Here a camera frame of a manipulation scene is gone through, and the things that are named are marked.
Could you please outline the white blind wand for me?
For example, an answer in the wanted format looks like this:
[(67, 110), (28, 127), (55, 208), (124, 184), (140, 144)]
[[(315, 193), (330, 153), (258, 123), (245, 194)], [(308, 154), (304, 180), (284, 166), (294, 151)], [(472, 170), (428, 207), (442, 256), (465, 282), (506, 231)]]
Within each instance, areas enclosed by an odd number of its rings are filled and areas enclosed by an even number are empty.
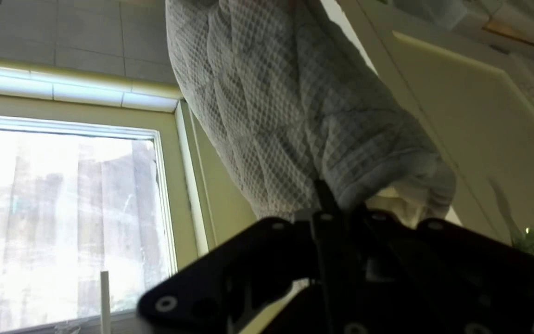
[(100, 333), (112, 334), (112, 316), (110, 308), (109, 273), (104, 270), (100, 272), (100, 295), (101, 295), (101, 315)]

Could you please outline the grey quilted oven mitt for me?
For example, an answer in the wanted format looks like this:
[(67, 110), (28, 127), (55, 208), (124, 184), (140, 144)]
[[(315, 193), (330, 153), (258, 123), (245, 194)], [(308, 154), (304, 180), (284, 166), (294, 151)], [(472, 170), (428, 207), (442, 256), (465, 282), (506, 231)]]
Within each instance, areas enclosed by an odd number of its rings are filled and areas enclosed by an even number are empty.
[(165, 0), (182, 94), (259, 218), (337, 205), (444, 218), (456, 178), (320, 0)]

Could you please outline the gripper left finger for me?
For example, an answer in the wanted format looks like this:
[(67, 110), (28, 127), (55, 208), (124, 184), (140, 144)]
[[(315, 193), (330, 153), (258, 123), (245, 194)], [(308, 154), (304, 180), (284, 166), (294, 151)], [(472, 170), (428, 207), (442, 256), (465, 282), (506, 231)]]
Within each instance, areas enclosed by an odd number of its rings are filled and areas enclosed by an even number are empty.
[(151, 288), (137, 304), (144, 334), (239, 334), (307, 279), (265, 334), (365, 334), (359, 254), (326, 182), (318, 207), (268, 217)]

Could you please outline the cream cabinet door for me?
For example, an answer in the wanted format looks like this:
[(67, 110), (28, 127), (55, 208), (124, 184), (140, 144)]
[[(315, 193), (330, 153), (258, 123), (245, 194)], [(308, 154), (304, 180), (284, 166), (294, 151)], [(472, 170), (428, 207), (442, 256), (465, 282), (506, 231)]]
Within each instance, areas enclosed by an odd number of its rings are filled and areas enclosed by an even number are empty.
[(458, 173), (457, 216), (534, 246), (534, 82), (511, 56), (463, 38), (392, 30), (388, 50)]

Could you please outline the window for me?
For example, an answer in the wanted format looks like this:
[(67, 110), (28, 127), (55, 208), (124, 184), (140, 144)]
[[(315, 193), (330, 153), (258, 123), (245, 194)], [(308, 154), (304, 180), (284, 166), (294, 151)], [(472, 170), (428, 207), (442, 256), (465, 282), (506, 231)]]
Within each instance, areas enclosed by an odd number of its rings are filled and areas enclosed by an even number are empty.
[(0, 334), (131, 311), (176, 271), (160, 132), (0, 116)]

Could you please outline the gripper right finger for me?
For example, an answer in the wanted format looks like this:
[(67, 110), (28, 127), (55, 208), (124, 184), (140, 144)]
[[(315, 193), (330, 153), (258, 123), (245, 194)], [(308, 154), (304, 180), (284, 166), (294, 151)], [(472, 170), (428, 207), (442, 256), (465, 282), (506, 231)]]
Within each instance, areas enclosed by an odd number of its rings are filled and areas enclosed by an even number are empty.
[(364, 211), (369, 264), (390, 268), (422, 334), (534, 334), (534, 256), (440, 218), (417, 228)]

